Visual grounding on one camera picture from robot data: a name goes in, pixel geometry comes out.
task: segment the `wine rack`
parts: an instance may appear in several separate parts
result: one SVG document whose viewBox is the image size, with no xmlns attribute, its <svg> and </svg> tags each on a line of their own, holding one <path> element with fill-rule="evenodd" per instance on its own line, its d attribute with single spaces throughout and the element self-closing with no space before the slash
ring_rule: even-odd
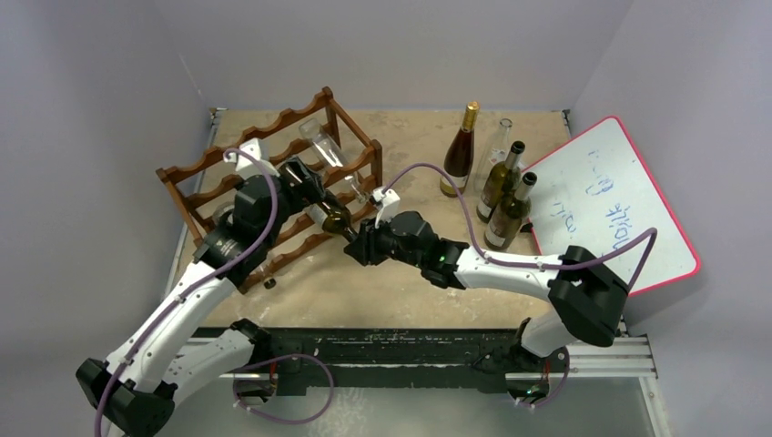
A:
<svg viewBox="0 0 772 437">
<path fill-rule="evenodd" d="M 279 117 L 267 127 L 249 127 L 244 130 L 239 140 L 227 147 L 210 147 L 207 149 L 201 159 L 196 164 L 188 167 L 170 167 L 159 168 L 156 170 L 156 174 L 166 186 L 175 206 L 188 225 L 188 230 L 193 235 L 194 244 L 198 247 L 203 240 L 203 236 L 214 229 L 214 219 L 209 217 L 202 217 L 198 209 L 203 205 L 207 205 L 210 202 L 216 202 L 220 199 L 223 201 L 223 195 L 230 192 L 235 188 L 242 179 L 237 174 L 230 174 L 220 180 L 219 185 L 214 189 L 203 192 L 195 193 L 192 195 L 184 195 L 179 189 L 178 184 L 189 178 L 195 177 L 198 173 L 205 171 L 207 168 L 222 162 L 222 154 L 225 149 L 230 147 L 238 148 L 245 141 L 249 141 L 252 138 L 264 139 L 273 134 L 294 125 L 303 118 L 309 117 L 321 110 L 324 110 L 327 116 L 327 123 L 323 125 L 325 131 L 330 134 L 335 141 L 343 147 L 340 143 L 340 131 L 338 126 L 338 120 L 341 120 L 359 140 L 362 146 L 361 153 L 356 159 L 353 159 L 348 166 L 340 168 L 326 168 L 322 162 L 306 163 L 315 171 L 322 173 L 322 181 L 324 187 L 328 188 L 336 182 L 344 179 L 348 175 L 359 172 L 360 184 L 364 191 L 371 191 L 376 187 L 383 185 L 383 153 L 381 150 L 381 143 L 376 139 L 371 139 L 364 133 L 364 131 L 356 124 L 356 122 L 349 116 L 349 114 L 340 106 L 340 104 L 333 98 L 332 90 L 325 86 L 317 93 L 311 102 L 301 110 L 285 109 L 279 113 Z M 298 155 L 304 150 L 308 149 L 310 144 L 308 141 L 302 138 L 297 138 L 289 143 L 287 148 L 276 156 L 270 157 L 270 163 L 274 166 L 281 164 L 285 159 Z M 365 176 L 362 174 L 362 170 L 369 167 L 370 174 Z M 337 194 L 338 199 L 344 204 L 349 205 L 355 198 L 353 191 L 345 191 Z M 353 221 L 358 222 L 364 219 L 371 213 L 375 212 L 375 207 L 370 203 L 366 203 L 358 211 L 354 212 Z M 292 251 L 282 250 L 282 245 L 289 239 L 299 235 L 304 230 L 314 226 L 313 220 L 307 214 L 301 214 L 295 219 L 295 222 L 286 230 L 279 234 L 279 237 L 272 249 L 274 258 L 266 268 L 265 272 L 255 271 L 253 272 L 246 282 L 239 287 L 239 291 L 242 294 L 246 294 L 247 291 L 254 285 L 261 283 L 264 279 L 264 275 L 272 275 L 278 272 L 280 269 L 288 266 L 292 261 L 299 259 L 308 251 L 318 247 L 324 241 L 331 239 L 332 235 L 326 234 L 319 229 L 319 232 L 313 233 L 306 237 L 302 244 Z"/>
</svg>

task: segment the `wooden table surface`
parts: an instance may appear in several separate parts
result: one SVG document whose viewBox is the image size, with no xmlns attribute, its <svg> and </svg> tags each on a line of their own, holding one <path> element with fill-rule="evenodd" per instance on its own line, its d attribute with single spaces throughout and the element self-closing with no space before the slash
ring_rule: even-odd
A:
<svg viewBox="0 0 772 437">
<path fill-rule="evenodd" d="M 267 126 L 277 114 L 272 111 L 226 111 L 215 145 L 231 145 L 243 129 L 253 125 Z M 350 111 L 350 114 L 370 137 L 383 145 L 385 181 L 415 162 L 441 165 L 462 115 L 461 112 L 444 111 Z M 483 111 L 477 122 L 478 153 L 475 158 L 480 157 L 486 139 L 502 117 L 513 122 L 511 140 L 520 139 L 525 143 L 523 160 L 526 164 L 569 139 L 559 112 Z M 344 153 L 356 156 L 361 151 L 359 143 L 342 123 L 340 134 Z M 280 152 L 298 136 L 297 128 L 290 127 L 271 137 L 271 154 Z M 307 162 L 315 162 L 309 151 L 304 154 L 308 155 L 301 156 L 310 158 Z M 210 168 L 201 189 L 214 188 L 231 171 L 232 166 L 226 164 Z M 414 169 L 394 189 L 400 194 L 402 211 L 419 211 L 441 237 L 469 241 L 459 200 L 440 193 L 439 176 L 432 170 Z M 484 225 L 473 215 L 478 198 L 472 191 L 468 190 L 464 200 L 472 212 L 475 235 L 482 244 Z M 202 211 L 208 214 L 214 207 L 216 205 L 209 205 Z M 297 247 L 310 232 L 318 231 L 309 229 L 285 243 L 288 245 L 285 249 Z M 228 326 L 232 321 L 246 317 L 261 326 L 514 328 L 525 317 L 538 316 L 548 309 L 546 302 L 507 291 L 435 288 L 416 268 L 397 261 L 387 260 L 380 266 L 362 267 L 343 254 L 345 244 L 343 238 L 322 243 L 280 271 L 275 277 L 277 285 L 271 290 L 258 285 L 247 295 L 234 292 L 209 314 L 204 326 Z M 179 266 L 188 265 L 193 250 L 188 234 Z M 509 251 L 536 253 L 533 240 L 524 234 L 515 240 Z"/>
</svg>

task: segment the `whiteboard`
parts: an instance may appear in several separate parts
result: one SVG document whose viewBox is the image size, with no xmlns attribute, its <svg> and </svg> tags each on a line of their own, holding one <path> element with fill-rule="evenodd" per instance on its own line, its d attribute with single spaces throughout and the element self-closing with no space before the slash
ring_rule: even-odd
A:
<svg viewBox="0 0 772 437">
<path fill-rule="evenodd" d="M 596 257 L 648 228 L 657 238 L 631 295 L 690 277 L 700 260 L 618 117 L 607 117 L 533 164 L 531 221 L 542 253 L 583 246 Z M 605 264 L 630 280 L 646 240 Z"/>
</svg>

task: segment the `brown bottle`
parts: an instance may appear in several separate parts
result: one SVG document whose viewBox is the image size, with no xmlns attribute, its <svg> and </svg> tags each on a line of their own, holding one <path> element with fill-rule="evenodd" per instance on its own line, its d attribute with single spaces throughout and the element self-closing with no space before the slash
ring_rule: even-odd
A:
<svg viewBox="0 0 772 437">
<path fill-rule="evenodd" d="M 531 188 L 536 183 L 536 174 L 529 171 L 514 191 L 502 197 L 496 206 L 485 230 L 485 244 L 494 250 L 506 250 L 520 231 L 525 219 L 531 214 Z"/>
<path fill-rule="evenodd" d="M 357 233 L 351 226 L 349 209 L 329 191 L 321 202 L 311 205 L 308 214 L 314 223 L 327 233 L 341 235 L 348 242 L 357 238 Z"/>
<path fill-rule="evenodd" d="M 448 153 L 445 155 L 444 169 L 451 176 L 453 183 L 462 192 L 466 189 L 469 174 L 472 172 L 474 161 L 474 122 L 477 121 L 477 113 L 480 105 L 477 102 L 469 102 L 463 115 L 461 128 L 456 138 L 453 139 Z M 444 177 L 440 177 L 440 190 L 449 198 L 455 198 L 456 192 Z"/>
</svg>

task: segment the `white wall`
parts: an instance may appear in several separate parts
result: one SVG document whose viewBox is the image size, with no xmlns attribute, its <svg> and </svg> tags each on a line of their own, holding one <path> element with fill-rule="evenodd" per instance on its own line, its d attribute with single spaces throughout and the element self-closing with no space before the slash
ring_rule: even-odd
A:
<svg viewBox="0 0 772 437">
<path fill-rule="evenodd" d="M 0 57 L 0 434 L 88 435 L 76 368 L 156 306 L 181 220 L 154 170 L 207 111 L 150 0 L 2 0 Z"/>
<path fill-rule="evenodd" d="M 636 0 L 573 111 L 619 115 L 704 261 L 628 304 L 682 436 L 772 427 L 772 3 Z"/>
<path fill-rule="evenodd" d="M 156 0 L 210 106 L 565 109 L 632 0 Z"/>
</svg>

